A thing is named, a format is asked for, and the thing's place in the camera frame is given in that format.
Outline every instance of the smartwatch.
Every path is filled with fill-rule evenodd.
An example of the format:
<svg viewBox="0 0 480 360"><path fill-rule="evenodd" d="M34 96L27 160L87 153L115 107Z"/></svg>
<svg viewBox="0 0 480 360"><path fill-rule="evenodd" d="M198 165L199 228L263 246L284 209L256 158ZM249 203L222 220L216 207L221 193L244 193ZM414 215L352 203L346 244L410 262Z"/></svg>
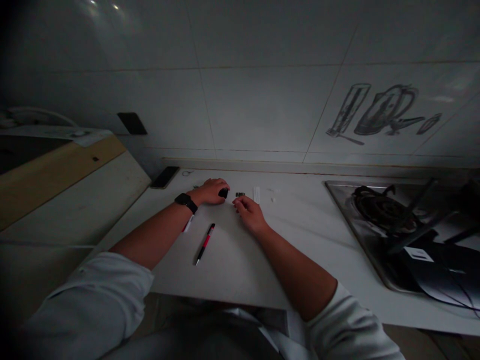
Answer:
<svg viewBox="0 0 480 360"><path fill-rule="evenodd" d="M195 205L195 203L192 201L192 198L187 195L186 193L181 193L175 198L175 202L179 205L186 205L187 208L190 209L190 211L195 215L195 213L198 210L198 206Z"/></svg>

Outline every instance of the red pen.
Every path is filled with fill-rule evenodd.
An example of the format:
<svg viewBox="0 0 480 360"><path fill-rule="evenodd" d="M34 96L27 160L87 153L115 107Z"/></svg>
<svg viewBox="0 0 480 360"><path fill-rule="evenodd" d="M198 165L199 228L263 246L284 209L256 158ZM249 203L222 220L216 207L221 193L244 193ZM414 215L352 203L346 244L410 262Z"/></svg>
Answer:
<svg viewBox="0 0 480 360"><path fill-rule="evenodd" d="M200 252L198 253L198 256L197 256L197 258L196 258L195 266L197 266L197 264L199 263L200 259L202 258L202 254L204 253L205 248L207 247L207 244L209 243L210 236L211 236L212 233L214 232L214 228L215 228L215 224L210 225L210 229L208 230L208 232L207 232L207 234L206 234L206 239L205 239L205 241L203 242L203 245L201 246Z"/></svg>

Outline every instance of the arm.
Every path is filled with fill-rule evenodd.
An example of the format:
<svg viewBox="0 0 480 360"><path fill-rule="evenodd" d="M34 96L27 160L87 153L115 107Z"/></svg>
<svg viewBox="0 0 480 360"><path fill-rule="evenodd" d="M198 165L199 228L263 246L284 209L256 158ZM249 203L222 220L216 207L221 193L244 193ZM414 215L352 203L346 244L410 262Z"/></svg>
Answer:
<svg viewBox="0 0 480 360"><path fill-rule="evenodd" d="M209 179L188 194L197 206L222 204L223 188L230 188L225 180ZM150 270L191 215L187 206L173 203L74 271L23 325L29 358L97 359L130 337L144 317Z"/></svg>
<svg viewBox="0 0 480 360"><path fill-rule="evenodd" d="M319 357L404 359L379 319L325 269L272 230L257 203L241 196L233 204L260 243L292 305L308 321Z"/></svg>
<svg viewBox="0 0 480 360"><path fill-rule="evenodd" d="M187 195L198 207L204 203L223 204L225 199L219 196L219 192L224 188L230 190L225 180L208 179ZM172 247L191 216L188 207L174 202L142 223L109 251L152 270Z"/></svg>
<svg viewBox="0 0 480 360"><path fill-rule="evenodd" d="M295 309L303 320L313 319L334 296L337 280L277 234L252 199L241 196L233 204L260 243Z"/></svg>

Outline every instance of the white countertop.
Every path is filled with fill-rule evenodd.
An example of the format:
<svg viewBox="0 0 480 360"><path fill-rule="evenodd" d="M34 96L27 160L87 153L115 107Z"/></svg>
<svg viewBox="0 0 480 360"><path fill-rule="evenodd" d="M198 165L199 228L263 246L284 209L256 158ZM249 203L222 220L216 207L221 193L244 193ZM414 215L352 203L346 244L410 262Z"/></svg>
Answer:
<svg viewBox="0 0 480 360"><path fill-rule="evenodd" d="M480 319L471 310L386 288L324 185L326 180L397 184L418 180L221 170L195 170L182 176L182 171L167 189L149 188L96 250L109 249L194 185L208 178L225 179L231 187L225 204L198 209L189 231L179 236L153 270L151 291L291 309L260 246L232 206L236 192L252 197L252 188L260 187L260 206L270 226L335 276L383 323L480 336ZM280 193L269 189L280 189ZM211 223L216 224L215 230L200 263L194 266Z"/></svg>

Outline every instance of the stainless steel stove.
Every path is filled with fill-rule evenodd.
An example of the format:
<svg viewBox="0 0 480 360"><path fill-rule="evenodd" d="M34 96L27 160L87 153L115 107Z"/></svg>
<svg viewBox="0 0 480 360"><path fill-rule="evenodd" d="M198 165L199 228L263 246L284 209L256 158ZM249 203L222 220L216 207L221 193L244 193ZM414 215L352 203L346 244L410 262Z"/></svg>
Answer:
<svg viewBox="0 0 480 360"><path fill-rule="evenodd" d="M450 246L480 254L479 223L463 211L452 210L449 203L460 188L436 186L433 180L426 186L350 181L326 181L325 185L378 276L391 290L425 293L424 287L399 266L398 256L392 256L405 253L402 244L407 243L407 249L419 242L440 247L448 241ZM468 295L462 299L472 302Z"/></svg>

